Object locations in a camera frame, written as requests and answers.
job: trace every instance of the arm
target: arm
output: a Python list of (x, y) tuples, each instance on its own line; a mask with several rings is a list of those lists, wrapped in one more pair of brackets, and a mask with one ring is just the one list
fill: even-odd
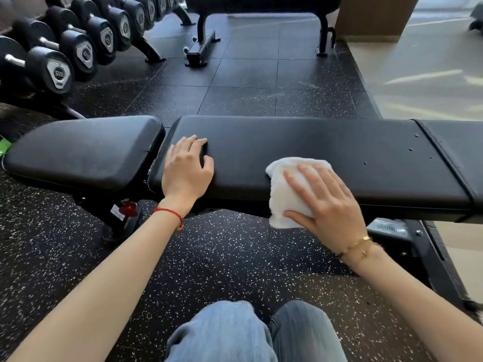
[(439, 362), (482, 361), (483, 327), (415, 279), (372, 241), (351, 248), (368, 234), (350, 190), (332, 170), (320, 165), (302, 165), (299, 170), (311, 188), (289, 173), (285, 177), (314, 218), (294, 211), (285, 215), (312, 231), (336, 254), (345, 253), (342, 261), (390, 301)]
[[(183, 138), (166, 156), (165, 198), (159, 204), (184, 217), (213, 177), (199, 153), (206, 139)], [(176, 215), (155, 212), (33, 329), (8, 362), (104, 361), (141, 298), (156, 264), (179, 225)]]

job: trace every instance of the rubber gym floor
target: rubber gym floor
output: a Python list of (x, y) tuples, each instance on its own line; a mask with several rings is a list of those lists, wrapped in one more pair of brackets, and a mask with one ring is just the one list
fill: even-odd
[[(148, 34), (166, 62), (148, 65), (130, 48), (78, 85), (69, 105), (87, 117), (152, 114), (166, 127), (186, 114), (380, 118), (346, 45), (316, 57), (311, 15), (214, 15), (211, 28), (221, 42), (207, 67), (184, 66), (196, 26), (169, 15)], [(49, 121), (0, 105), (0, 134), (12, 141)], [(142, 205), (145, 214), (154, 207)], [(100, 228), (69, 196), (0, 172), (0, 361), (109, 255)], [(172, 237), (108, 360), (162, 360), (175, 328), (223, 299), (250, 301), (264, 322), (291, 299), (314, 304), (332, 320), (348, 361), (432, 360), (387, 302), (307, 232), (226, 210), (188, 219)]]

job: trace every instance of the hand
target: hand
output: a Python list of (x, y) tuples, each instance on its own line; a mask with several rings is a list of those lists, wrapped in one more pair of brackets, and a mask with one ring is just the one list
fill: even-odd
[(171, 145), (166, 154), (161, 182), (163, 201), (185, 205), (182, 212), (186, 213), (180, 213), (181, 216), (188, 214), (213, 179), (213, 158), (204, 156), (203, 167), (199, 163), (199, 154), (207, 141), (196, 139), (195, 135), (183, 137), (176, 145)]
[(315, 218), (295, 211), (286, 211), (286, 217), (314, 233), (336, 254), (368, 235), (359, 204), (333, 170), (320, 164), (314, 164), (313, 167), (299, 165), (298, 169), (312, 190), (300, 184), (287, 171), (284, 172), (285, 179)]

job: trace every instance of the red string bracelet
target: red string bracelet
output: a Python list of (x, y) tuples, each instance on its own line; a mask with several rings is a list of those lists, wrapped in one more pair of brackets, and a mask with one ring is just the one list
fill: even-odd
[(153, 213), (155, 213), (157, 211), (168, 211), (168, 212), (171, 212), (172, 214), (178, 216), (178, 218), (180, 219), (180, 224), (176, 228), (175, 231), (178, 232), (178, 231), (181, 231), (183, 229), (183, 217), (181, 217), (181, 215), (178, 212), (173, 211), (172, 209), (169, 209), (169, 208), (161, 208), (161, 207), (157, 207), (157, 208), (153, 209)]

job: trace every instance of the jeans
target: jeans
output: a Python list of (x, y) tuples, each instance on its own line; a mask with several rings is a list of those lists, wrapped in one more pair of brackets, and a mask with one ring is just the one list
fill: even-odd
[(218, 301), (175, 330), (166, 362), (347, 362), (321, 309), (290, 301), (269, 328), (247, 301)]

